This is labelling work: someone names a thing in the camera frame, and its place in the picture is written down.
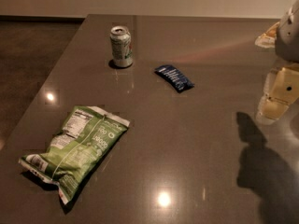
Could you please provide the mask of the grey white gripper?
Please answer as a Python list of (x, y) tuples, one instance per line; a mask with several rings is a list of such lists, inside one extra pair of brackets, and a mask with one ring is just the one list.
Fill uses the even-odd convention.
[(299, 99), (299, 0), (280, 21), (256, 38), (255, 45), (265, 49), (275, 47), (278, 57), (293, 62), (273, 68), (266, 77), (256, 119), (271, 125)]

